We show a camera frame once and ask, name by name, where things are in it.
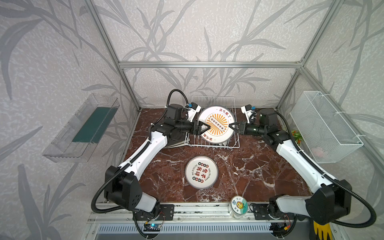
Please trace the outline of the black square plate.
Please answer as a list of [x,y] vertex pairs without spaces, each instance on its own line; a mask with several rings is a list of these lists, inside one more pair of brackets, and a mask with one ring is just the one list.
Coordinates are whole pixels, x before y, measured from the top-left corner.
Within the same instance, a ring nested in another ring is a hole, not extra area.
[[185,145],[186,133],[175,132],[167,136],[168,143],[165,149],[178,148]]

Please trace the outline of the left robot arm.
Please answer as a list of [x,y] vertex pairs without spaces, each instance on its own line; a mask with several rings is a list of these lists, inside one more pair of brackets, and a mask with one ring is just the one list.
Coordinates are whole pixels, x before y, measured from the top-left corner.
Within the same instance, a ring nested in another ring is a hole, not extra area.
[[176,135],[200,136],[210,126],[195,120],[201,110],[196,103],[187,102],[185,106],[171,104],[174,93],[186,95],[179,89],[170,91],[162,116],[148,128],[148,137],[143,144],[118,167],[111,166],[105,173],[105,182],[97,190],[91,209],[96,214],[106,214],[117,210],[133,213],[144,212],[150,218],[160,214],[161,204],[155,197],[143,192],[139,180],[154,157],[165,148]]

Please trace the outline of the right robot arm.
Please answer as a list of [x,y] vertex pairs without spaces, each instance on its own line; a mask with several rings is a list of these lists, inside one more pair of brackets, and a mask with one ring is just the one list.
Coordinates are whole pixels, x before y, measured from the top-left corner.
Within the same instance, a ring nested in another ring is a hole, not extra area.
[[[322,226],[334,223],[362,229],[376,222],[377,214],[374,208],[353,191],[348,181],[338,180],[310,158],[299,147],[290,128],[286,131],[279,129],[278,118],[289,127],[281,113],[272,109],[257,109],[252,105],[243,106],[241,111],[246,120],[234,122],[230,124],[230,128],[240,135],[262,138],[296,170],[312,192],[309,197],[278,195],[271,198],[270,204],[276,211],[308,217]],[[350,214],[352,199],[358,200],[368,209],[370,216],[365,222],[352,224],[340,221],[340,218]]]

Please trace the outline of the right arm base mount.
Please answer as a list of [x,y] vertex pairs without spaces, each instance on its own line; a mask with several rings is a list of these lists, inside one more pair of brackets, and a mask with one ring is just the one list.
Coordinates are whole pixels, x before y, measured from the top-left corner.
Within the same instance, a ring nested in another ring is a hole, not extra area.
[[255,220],[294,220],[295,214],[292,213],[282,213],[271,207],[268,203],[251,203],[249,206],[250,211],[254,214]]

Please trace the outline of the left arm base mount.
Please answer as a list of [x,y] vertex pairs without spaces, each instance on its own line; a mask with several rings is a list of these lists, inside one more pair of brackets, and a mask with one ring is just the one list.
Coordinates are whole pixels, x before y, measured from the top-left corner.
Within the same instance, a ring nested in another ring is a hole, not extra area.
[[175,205],[157,203],[151,212],[143,210],[135,211],[138,221],[172,221],[175,213]]

